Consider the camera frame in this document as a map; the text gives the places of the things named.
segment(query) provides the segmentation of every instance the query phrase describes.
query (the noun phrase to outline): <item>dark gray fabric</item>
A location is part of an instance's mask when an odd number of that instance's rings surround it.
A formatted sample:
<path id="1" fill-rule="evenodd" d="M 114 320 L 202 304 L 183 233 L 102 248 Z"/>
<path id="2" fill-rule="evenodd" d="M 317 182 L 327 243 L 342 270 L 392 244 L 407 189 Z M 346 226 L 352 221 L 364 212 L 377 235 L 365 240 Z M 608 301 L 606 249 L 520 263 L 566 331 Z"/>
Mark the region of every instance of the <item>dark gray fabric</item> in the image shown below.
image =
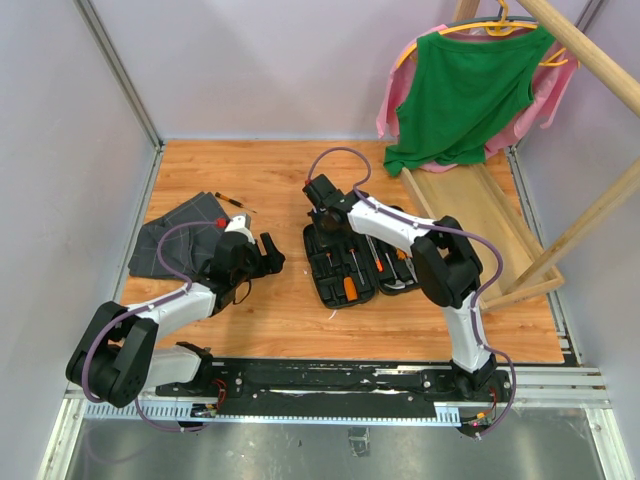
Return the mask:
<path id="1" fill-rule="evenodd" d="M 200 192 L 166 215 L 143 225 L 129 261 L 129 273 L 134 277 L 174 278 L 156 257 L 162 236 L 181 223 L 215 222 L 219 218 L 229 220 L 211 192 Z M 170 267 L 192 277 L 204 261 L 213 255 L 223 231 L 222 228 L 206 225 L 180 229 L 165 240 L 162 258 Z"/>

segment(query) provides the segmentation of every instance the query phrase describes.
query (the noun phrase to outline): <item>gray floor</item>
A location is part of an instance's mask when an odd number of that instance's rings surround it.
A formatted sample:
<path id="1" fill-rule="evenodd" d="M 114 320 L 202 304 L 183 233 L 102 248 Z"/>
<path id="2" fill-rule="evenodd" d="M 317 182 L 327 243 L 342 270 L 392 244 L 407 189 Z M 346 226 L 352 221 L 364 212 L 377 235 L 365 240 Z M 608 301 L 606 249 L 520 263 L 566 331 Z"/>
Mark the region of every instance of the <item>gray floor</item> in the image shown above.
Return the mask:
<path id="1" fill-rule="evenodd" d="M 377 426 L 369 437 L 367 455 L 346 426 L 215 424 L 194 435 L 92 420 L 67 479 L 604 478 L 581 410 L 512 412 L 481 442 L 434 427 Z"/>

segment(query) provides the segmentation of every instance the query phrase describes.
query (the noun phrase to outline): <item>white wall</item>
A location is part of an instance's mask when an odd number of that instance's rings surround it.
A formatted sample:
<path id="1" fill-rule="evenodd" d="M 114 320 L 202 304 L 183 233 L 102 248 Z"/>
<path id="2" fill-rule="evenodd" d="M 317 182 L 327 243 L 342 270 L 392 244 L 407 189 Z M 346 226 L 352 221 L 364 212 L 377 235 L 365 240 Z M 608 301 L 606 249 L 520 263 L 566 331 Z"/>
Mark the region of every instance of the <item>white wall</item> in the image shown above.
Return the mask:
<path id="1" fill-rule="evenodd" d="M 70 0 L 0 16 L 0 465 L 35 478 L 152 149 Z"/>
<path id="2" fill-rule="evenodd" d="M 609 2 L 589 37 L 640 79 L 637 2 Z M 550 130 L 521 153 L 545 237 L 557 238 L 640 156 L 640 120 L 581 69 Z M 628 452 L 640 473 L 640 195 L 615 211 L 561 263 L 561 290 L 586 360 L 605 375 Z"/>
<path id="3" fill-rule="evenodd" d="M 374 138 L 393 60 L 455 3 L 95 0 L 168 138 Z M 586 0 L 553 3 L 574 19 Z"/>

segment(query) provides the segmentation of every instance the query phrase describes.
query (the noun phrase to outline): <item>yellow hanger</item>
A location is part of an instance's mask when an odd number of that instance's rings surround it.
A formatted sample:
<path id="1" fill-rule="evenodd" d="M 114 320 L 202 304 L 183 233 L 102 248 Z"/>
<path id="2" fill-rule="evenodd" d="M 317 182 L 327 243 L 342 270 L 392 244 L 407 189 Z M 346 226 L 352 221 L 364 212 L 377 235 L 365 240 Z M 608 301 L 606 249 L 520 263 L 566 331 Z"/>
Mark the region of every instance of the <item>yellow hanger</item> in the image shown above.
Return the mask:
<path id="1" fill-rule="evenodd" d="M 507 15 L 509 14 L 509 6 L 505 2 L 505 0 L 498 0 L 500 5 L 502 6 L 502 16 L 498 21 L 488 21 L 488 22 L 475 22 L 475 23 L 467 23 L 463 25 L 456 25 L 455 27 L 446 28 L 444 30 L 440 30 L 438 33 L 440 35 L 446 35 L 448 33 L 459 32 L 461 30 L 469 30 L 471 28 L 485 27 L 485 30 L 489 35 L 494 37 L 505 37 L 513 33 L 517 28 L 528 28 L 531 30 L 535 30 L 538 28 L 538 25 L 535 23 L 527 23 L 527 22 L 511 22 L 507 21 Z M 400 66 L 404 63 L 404 61 L 416 51 L 418 45 L 413 43 L 407 49 L 402 52 L 398 62 L 396 63 L 396 68 L 400 68 Z M 567 49 L 561 48 L 556 53 L 554 53 L 551 57 L 546 59 L 544 62 L 540 62 L 538 65 L 541 67 L 559 67 L 560 65 L 564 65 L 569 60 L 564 59 L 560 62 L 553 62 L 558 58 L 562 53 L 564 53 Z"/>

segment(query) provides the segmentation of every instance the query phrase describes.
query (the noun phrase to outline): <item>robotic arm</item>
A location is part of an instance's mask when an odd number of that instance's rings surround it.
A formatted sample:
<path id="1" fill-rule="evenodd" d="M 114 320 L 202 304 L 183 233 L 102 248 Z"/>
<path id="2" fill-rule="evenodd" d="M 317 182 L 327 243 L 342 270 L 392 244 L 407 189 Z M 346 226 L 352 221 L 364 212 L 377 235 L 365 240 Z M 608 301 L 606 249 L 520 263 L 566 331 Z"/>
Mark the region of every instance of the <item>robotic arm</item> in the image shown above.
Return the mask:
<path id="1" fill-rule="evenodd" d="M 353 191 L 345 195 L 324 175 L 308 181 L 303 192 L 313 205 L 310 216 L 325 245 L 355 232 L 410 252 L 422 291 L 444 312 L 453 345 L 456 386 L 465 396 L 479 390 L 497 367 L 495 355 L 478 344 L 472 324 L 470 304 L 480 287 L 482 264 L 467 238 L 428 228 L 440 225 L 461 230 L 460 224 L 452 217 L 433 221 L 400 211 L 390 217 L 380 211 L 390 207 L 366 194 L 367 202 Z M 479 337 L 486 343 L 479 312 L 476 321 Z"/>
<path id="2" fill-rule="evenodd" d="M 189 343 L 165 350 L 154 347 L 158 340 L 184 325 L 220 312 L 234 301 L 242 283 L 282 270 L 285 257 L 271 236 L 260 235 L 266 252 L 262 255 L 249 225 L 249 216 L 233 217 L 216 244 L 213 257 L 190 289 L 185 285 L 149 302 L 126 307 L 115 302 L 101 305 L 67 365 L 67 379 L 81 385 L 87 354 L 100 332 L 116 317 L 137 310 L 140 312 L 119 322 L 100 341 L 89 367 L 91 393 L 120 408 L 145 388 L 178 382 L 198 393 L 208 387 L 208 370 L 213 361 L 209 352 Z"/>

